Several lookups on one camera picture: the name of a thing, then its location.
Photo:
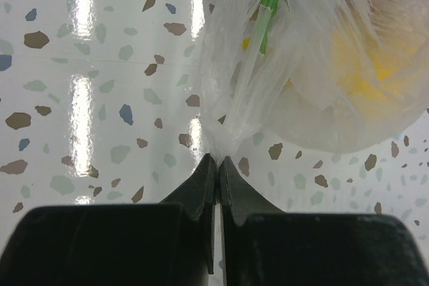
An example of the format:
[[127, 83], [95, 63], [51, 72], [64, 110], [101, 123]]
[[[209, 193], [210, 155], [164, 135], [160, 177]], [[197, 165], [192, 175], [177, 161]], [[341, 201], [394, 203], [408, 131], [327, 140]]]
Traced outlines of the clear printed plastic bag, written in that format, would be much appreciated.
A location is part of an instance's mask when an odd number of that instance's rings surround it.
[[[406, 100], [347, 95], [333, 34], [418, 38], [425, 80]], [[428, 0], [218, 0], [201, 51], [202, 131], [221, 163], [263, 128], [307, 149], [352, 153], [392, 138], [428, 106]]]

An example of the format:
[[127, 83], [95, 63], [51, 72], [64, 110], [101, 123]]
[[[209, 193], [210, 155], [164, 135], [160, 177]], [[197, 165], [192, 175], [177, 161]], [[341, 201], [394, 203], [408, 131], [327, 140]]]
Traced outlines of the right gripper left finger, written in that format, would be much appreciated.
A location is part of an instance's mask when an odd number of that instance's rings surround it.
[[1, 255], [2, 285], [206, 285], [216, 163], [205, 155], [157, 204], [44, 206]]

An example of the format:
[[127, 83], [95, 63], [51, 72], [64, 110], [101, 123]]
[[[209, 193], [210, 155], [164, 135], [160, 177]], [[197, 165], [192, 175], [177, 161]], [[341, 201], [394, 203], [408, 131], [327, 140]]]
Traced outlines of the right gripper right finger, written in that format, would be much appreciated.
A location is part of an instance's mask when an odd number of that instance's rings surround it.
[[230, 158], [217, 179], [225, 285], [427, 285], [410, 231], [393, 216], [284, 212]]

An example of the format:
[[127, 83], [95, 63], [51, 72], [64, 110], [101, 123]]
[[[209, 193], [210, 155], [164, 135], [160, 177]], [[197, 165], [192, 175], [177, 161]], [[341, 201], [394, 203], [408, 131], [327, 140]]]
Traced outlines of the yellow fake mango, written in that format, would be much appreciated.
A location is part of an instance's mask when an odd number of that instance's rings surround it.
[[418, 38], [375, 39], [354, 31], [333, 34], [332, 76], [347, 95], [375, 102], [406, 100], [425, 80]]

